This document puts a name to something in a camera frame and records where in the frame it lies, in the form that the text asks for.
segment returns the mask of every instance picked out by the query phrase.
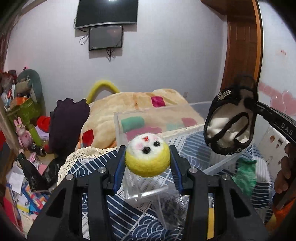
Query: yellow felt ball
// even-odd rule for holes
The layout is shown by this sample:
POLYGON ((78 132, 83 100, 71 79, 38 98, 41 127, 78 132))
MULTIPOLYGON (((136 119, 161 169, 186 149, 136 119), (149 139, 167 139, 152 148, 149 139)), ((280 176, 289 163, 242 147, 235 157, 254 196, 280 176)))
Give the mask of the yellow felt ball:
POLYGON ((139 135, 127 146, 126 165, 141 177, 157 176, 170 165, 170 149, 165 141, 155 134, 139 135))

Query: hand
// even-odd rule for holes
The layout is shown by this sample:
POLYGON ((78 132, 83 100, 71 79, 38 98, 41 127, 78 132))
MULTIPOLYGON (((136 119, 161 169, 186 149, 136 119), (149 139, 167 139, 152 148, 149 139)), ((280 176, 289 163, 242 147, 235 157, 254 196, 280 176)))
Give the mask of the hand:
MULTIPOLYGON (((296 149, 293 148, 293 146, 290 143, 287 144, 285 146, 285 153, 287 153, 288 156, 291 156, 293 152, 296 152, 296 149)), ((276 176, 276 180, 274 182, 274 189, 277 193, 280 194, 289 188, 289 185, 286 182, 285 178, 289 179, 290 177, 291 177, 291 166, 289 163, 289 158, 287 156, 284 156, 281 159, 281 170, 276 176)))

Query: pink bunny figurine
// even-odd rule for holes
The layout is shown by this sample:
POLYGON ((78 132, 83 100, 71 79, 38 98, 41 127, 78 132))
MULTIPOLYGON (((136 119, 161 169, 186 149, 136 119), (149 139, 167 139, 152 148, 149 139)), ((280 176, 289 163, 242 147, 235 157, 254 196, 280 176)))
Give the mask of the pink bunny figurine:
MULTIPOLYGON (((30 132, 26 130, 26 127, 23 125, 20 117, 17 120, 14 120, 14 124, 16 127, 15 132, 19 137, 19 143, 21 147, 28 149, 28 147, 33 143, 33 139, 30 132)), ((36 153, 33 152, 29 158, 29 161, 33 163, 35 160, 36 160, 36 153)))

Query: plastic box lid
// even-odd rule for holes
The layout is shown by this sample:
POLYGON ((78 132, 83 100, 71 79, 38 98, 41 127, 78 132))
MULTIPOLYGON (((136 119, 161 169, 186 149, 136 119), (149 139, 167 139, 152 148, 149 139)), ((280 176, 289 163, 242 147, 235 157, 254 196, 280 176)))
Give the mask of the plastic box lid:
MULTIPOLYGON (((210 105, 211 102, 200 102, 114 113, 117 147, 128 145, 129 141, 139 134, 155 133, 169 145, 174 144, 180 152, 186 137, 194 133, 200 133, 202 136, 210 105)), ((202 169, 208 175, 234 168, 235 161, 240 156, 239 153, 229 156, 216 154, 205 144, 200 148, 200 152, 203 151, 210 155, 209 165, 202 169)), ((123 190, 126 200, 144 202, 169 188, 175 188, 170 168, 156 177, 139 177, 128 168, 125 170, 123 190)))

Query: green cloth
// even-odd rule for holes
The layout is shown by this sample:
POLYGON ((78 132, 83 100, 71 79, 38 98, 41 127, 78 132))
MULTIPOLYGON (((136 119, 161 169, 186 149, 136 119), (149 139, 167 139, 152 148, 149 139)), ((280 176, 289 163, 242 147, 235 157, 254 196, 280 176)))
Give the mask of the green cloth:
POLYGON ((123 133, 144 127, 144 125, 145 125, 145 122, 143 117, 141 116, 131 116, 129 118, 121 120, 123 133))
POLYGON ((173 130, 181 129, 183 127, 184 127, 183 123, 177 123, 177 124, 168 123, 168 124, 166 124, 167 131, 173 131, 173 130))
POLYGON ((256 162, 256 160, 247 160, 242 157, 239 158, 237 160, 237 172, 232 178, 234 182, 239 186, 241 191, 249 197, 252 195, 257 182, 256 162))

